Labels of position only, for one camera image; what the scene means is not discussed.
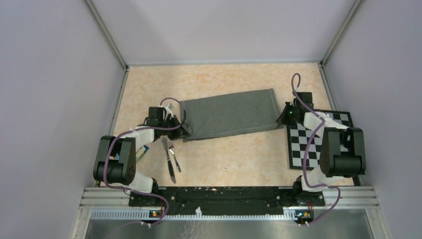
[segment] knife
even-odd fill
[[[172,182],[175,184],[176,183],[176,176],[174,175],[173,164],[171,163],[171,160],[170,160],[167,139],[163,138],[161,140],[161,142],[163,143],[164,149],[166,150],[167,164],[169,166],[170,178],[171,178]]]

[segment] fork handle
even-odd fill
[[[175,155],[175,154],[173,154],[173,157],[174,157],[174,161],[175,161],[175,163],[176,163],[176,168],[177,168],[177,171],[178,171],[179,173],[181,173],[181,172],[182,172],[182,170],[180,169],[179,163],[177,162],[176,155]]]

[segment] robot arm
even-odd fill
[[[311,109],[312,93],[301,92],[299,97]],[[335,122],[328,115],[316,112],[314,115],[303,107],[297,99],[293,102],[286,102],[286,106],[278,118],[278,122],[287,126],[302,124],[310,130],[316,130],[324,119],[324,125],[318,129],[316,135],[322,138],[319,166],[307,173],[310,185],[330,185],[343,178],[354,177],[364,174],[366,168],[365,147],[363,132],[360,128],[350,128]],[[340,147],[348,149],[347,153],[341,152]],[[325,186],[310,188],[305,183],[303,176],[295,182],[299,191],[320,192]]]
[[[150,193],[153,179],[142,175],[136,171],[136,152],[148,143],[156,141],[161,136],[168,136],[170,140],[187,137],[190,134],[184,129],[183,122],[179,123],[177,117],[172,112],[172,105],[166,107],[150,107],[148,117],[144,124],[138,125],[132,132],[121,136],[111,150],[111,157],[118,160],[109,160],[107,166],[107,180],[109,183],[128,185],[129,188],[140,192]],[[174,128],[173,130],[153,129]],[[115,136],[103,136],[97,151],[97,158],[94,165],[94,178],[103,181],[104,165],[107,152]]]

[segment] fork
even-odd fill
[[[175,163],[176,163],[176,168],[177,168],[177,171],[178,171],[179,173],[181,173],[181,172],[182,172],[182,170],[180,169],[179,163],[177,162],[177,159],[176,159],[176,155],[174,154],[174,146],[173,146],[173,144],[172,144],[172,143],[170,143],[170,144],[169,144],[169,151],[172,153],[172,155],[173,155],[173,157],[174,157],[174,161],[175,161]]]

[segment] cable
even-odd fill
[[[185,111],[185,106],[184,106],[184,105],[183,105],[180,101],[178,101],[178,100],[176,100],[175,98],[172,98],[172,97],[167,97],[167,98],[164,98],[164,99],[161,101],[160,105],[163,103],[163,101],[165,101],[165,100],[167,100],[167,99],[170,99],[170,100],[174,100],[174,101],[176,101],[177,103],[179,103],[179,104],[180,104],[180,107],[182,108],[182,110],[183,110],[183,111]],[[161,127],[150,127],[150,126],[147,126],[147,127],[137,128],[137,129],[135,129],[135,131],[141,131],[141,130],[145,130],[145,129],[174,130],[174,129],[180,128],[181,126],[182,126],[182,124],[180,124],[180,125],[178,125],[178,126],[175,126],[175,127],[171,127],[171,128],[161,128]],[[131,131],[131,130],[129,130],[129,131],[125,131],[125,132],[123,132],[123,133],[120,133],[119,135],[117,135],[117,136],[113,139],[113,141],[112,141],[112,142],[111,142],[111,144],[110,144],[110,147],[108,148],[107,156],[106,156],[106,158],[105,158],[105,162],[104,162],[104,169],[103,169],[103,171],[104,171],[104,172],[107,172],[108,162],[109,162],[109,160],[110,160],[111,151],[112,151],[112,149],[113,149],[114,145],[116,144],[117,140],[118,140],[118,139],[120,139],[123,135],[128,134],[128,133],[132,133],[132,132],[133,132],[133,131]],[[142,196],[156,197],[156,198],[159,198],[159,199],[163,200],[163,201],[164,201],[164,203],[166,204],[166,208],[164,209],[164,213],[161,215],[161,217],[160,217],[157,221],[155,221],[155,222],[154,222],[154,223],[152,223],[152,224],[148,224],[148,226],[149,226],[149,227],[152,227],[152,226],[154,226],[154,225],[156,225],[156,224],[160,223],[160,221],[161,221],[161,220],[163,220],[163,218],[166,216],[167,212],[169,211],[169,205],[170,205],[170,204],[169,204],[169,202],[167,201],[167,199],[165,199],[165,198],[164,198],[163,196],[161,196],[161,195],[158,195],[158,194],[153,194],[153,193],[142,193],[142,192],[139,192],[139,191],[137,191],[137,190],[132,190],[132,189],[130,189],[130,188],[123,187],[123,186],[112,186],[112,185],[110,185],[110,184],[108,183],[108,181],[107,181],[107,173],[105,173],[105,174],[103,175],[103,181],[104,181],[104,184],[105,184],[107,187],[109,187],[109,188],[122,189],[122,190],[129,190],[129,191],[131,191],[131,192],[134,192],[134,193],[139,194],[139,195],[142,195]],[[111,231],[111,233],[109,233],[109,234],[105,237],[105,239],[106,239],[106,238],[109,238],[111,235],[113,235],[114,233],[116,233],[116,232],[117,232],[117,231],[119,231],[120,229],[122,229],[122,228],[124,228],[124,227],[126,227],[126,226],[128,226],[128,225],[131,225],[131,224],[137,224],[137,223],[141,223],[142,225],[144,224],[144,222],[140,222],[140,221],[132,221],[132,222],[125,223],[125,224],[123,224],[123,225],[119,226],[118,228],[114,229],[113,231]]]
[[[301,76],[300,76],[300,74],[299,73],[293,74],[293,76],[292,76],[292,90],[293,90],[293,94],[296,96],[296,99],[298,99],[298,101],[301,103],[301,105],[303,107],[305,107],[309,112],[311,112],[312,114],[314,114],[315,116],[317,116],[319,118],[319,115],[315,111],[313,111],[309,106],[307,106],[302,101],[302,99],[299,97],[298,93],[296,92],[295,86],[293,84],[294,83],[294,80],[295,80],[295,76],[298,76],[299,77],[299,82],[298,82],[298,86],[296,86],[296,89],[299,88],[299,85],[301,83]],[[316,129],[312,132],[312,134],[311,134],[311,136],[310,136],[310,138],[308,140],[308,143],[306,144],[305,154],[304,154],[304,158],[303,158],[303,162],[302,162],[302,169],[303,169],[303,174],[304,174],[303,176],[304,176],[304,180],[305,180],[306,186],[308,186],[309,188],[319,188],[319,187],[328,187],[328,188],[331,188],[331,189],[335,188],[338,191],[338,196],[337,196],[337,199],[335,200],[334,204],[326,212],[324,212],[317,219],[315,219],[312,222],[308,223],[308,225],[311,225],[311,224],[316,223],[321,218],[323,218],[325,215],[327,215],[329,212],[331,212],[334,209],[334,207],[337,205],[338,201],[340,200],[340,194],[341,194],[340,188],[337,187],[337,186],[328,186],[326,184],[310,185],[309,182],[308,182],[308,177],[306,175],[306,161],[308,160],[309,147],[311,146],[311,142],[314,139],[314,137],[315,137],[316,133],[318,132],[318,130],[325,124],[324,118],[320,118],[320,119],[321,119],[321,124],[319,124],[318,127],[316,127]]]

